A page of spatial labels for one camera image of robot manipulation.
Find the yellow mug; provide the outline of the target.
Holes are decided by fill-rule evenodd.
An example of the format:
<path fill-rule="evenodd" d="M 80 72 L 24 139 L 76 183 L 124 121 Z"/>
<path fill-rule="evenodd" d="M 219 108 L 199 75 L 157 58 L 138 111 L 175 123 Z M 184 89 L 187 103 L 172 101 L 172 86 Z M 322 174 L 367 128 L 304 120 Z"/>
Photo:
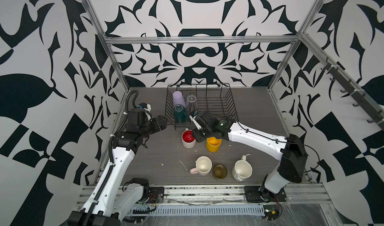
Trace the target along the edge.
<path fill-rule="evenodd" d="M 222 140 L 215 137 L 207 138 L 206 148 L 209 152 L 215 153 L 220 149 Z"/>

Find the dark green mug white inside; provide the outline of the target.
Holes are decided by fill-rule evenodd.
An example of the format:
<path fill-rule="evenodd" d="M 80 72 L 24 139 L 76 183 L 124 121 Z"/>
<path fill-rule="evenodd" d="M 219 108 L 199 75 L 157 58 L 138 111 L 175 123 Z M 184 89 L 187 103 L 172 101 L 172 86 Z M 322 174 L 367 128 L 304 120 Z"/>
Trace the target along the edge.
<path fill-rule="evenodd" d="M 174 118 L 176 124 L 182 124 L 188 121 L 186 109 L 183 105 L 177 104 L 174 107 Z"/>

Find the white mug red inside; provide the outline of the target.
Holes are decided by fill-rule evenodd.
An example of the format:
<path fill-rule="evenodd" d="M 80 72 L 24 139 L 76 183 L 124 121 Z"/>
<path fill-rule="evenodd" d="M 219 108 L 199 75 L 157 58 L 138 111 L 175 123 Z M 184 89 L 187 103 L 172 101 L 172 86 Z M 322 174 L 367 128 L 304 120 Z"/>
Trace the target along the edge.
<path fill-rule="evenodd" d="M 193 136 L 193 131 L 186 128 L 182 135 L 182 144 L 186 149 L 192 149 L 196 145 L 196 139 Z"/>

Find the clear glass tumbler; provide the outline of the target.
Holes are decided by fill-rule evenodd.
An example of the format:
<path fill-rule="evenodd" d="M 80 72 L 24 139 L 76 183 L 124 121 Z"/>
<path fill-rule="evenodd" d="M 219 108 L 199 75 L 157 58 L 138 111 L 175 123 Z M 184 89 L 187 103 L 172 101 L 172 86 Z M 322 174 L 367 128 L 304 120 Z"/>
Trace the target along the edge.
<path fill-rule="evenodd" d="M 189 111 L 197 111 L 198 109 L 198 99 L 196 95 L 190 94 L 187 96 L 186 108 Z"/>

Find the lavender plastic cup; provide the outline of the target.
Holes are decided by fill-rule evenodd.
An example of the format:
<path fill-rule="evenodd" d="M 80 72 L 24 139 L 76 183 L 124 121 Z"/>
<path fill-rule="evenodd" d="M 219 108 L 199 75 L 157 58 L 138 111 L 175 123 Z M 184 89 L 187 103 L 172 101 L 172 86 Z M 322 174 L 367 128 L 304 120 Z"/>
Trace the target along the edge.
<path fill-rule="evenodd" d="M 186 102 L 184 99 L 184 95 L 181 91 L 174 91 L 172 94 L 173 97 L 173 106 L 176 107 L 177 105 L 181 105 L 183 107 L 186 107 Z"/>

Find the cream mug pink handle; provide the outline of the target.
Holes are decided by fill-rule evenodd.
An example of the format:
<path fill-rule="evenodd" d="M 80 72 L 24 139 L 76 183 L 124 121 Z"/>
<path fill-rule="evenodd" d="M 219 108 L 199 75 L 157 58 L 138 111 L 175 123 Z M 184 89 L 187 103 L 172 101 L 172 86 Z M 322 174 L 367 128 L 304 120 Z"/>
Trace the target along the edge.
<path fill-rule="evenodd" d="M 210 158 L 201 156 L 196 160 L 195 167 L 190 170 L 192 175 L 206 176 L 213 168 L 213 163 Z"/>

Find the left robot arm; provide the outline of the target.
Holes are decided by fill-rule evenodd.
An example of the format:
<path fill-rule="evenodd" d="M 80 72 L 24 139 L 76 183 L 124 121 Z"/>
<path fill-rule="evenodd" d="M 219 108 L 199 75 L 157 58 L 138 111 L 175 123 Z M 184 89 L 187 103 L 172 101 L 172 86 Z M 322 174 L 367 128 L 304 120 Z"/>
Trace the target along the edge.
<path fill-rule="evenodd" d="M 136 107 L 126 112 L 125 119 L 112 134 L 108 145 L 109 161 L 94 191 L 80 211 L 71 212 L 69 226 L 119 226 L 137 202 L 148 199 L 148 180 L 134 178 L 118 197 L 123 177 L 138 148 L 146 146 L 150 135 L 167 128 L 164 116 L 152 117 L 150 111 Z"/>

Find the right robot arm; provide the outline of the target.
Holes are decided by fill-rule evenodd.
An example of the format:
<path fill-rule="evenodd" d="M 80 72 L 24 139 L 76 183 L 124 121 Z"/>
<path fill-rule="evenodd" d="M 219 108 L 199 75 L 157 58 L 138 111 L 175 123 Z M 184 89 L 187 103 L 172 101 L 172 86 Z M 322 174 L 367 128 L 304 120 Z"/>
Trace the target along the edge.
<path fill-rule="evenodd" d="M 193 137 L 199 142 L 208 138 L 241 143 L 262 151 L 279 161 L 257 189 L 255 202 L 269 202 L 282 192 L 289 183 L 299 184 L 305 173 L 308 154 L 301 140 L 290 134 L 288 137 L 274 136 L 249 128 L 230 118 L 217 119 L 207 111 L 190 116 L 196 129 Z"/>

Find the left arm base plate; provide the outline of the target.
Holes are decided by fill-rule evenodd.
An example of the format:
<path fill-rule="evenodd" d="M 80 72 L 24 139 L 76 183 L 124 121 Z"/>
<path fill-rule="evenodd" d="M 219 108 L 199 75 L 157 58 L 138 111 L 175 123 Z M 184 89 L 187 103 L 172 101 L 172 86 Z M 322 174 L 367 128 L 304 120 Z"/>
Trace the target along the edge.
<path fill-rule="evenodd" d="M 146 204 L 157 204 L 164 200 L 165 188 L 164 187 L 150 187 L 149 192 L 145 193 Z"/>

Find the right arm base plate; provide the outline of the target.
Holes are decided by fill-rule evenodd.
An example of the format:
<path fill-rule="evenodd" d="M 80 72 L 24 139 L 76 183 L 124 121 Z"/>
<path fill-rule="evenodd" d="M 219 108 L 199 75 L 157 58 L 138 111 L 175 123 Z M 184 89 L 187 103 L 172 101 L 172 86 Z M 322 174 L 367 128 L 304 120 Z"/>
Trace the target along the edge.
<path fill-rule="evenodd" d="M 263 186 L 245 186 L 245 198 L 248 203 L 277 203 L 286 202 L 286 192 L 282 188 L 278 193 L 272 193 Z"/>

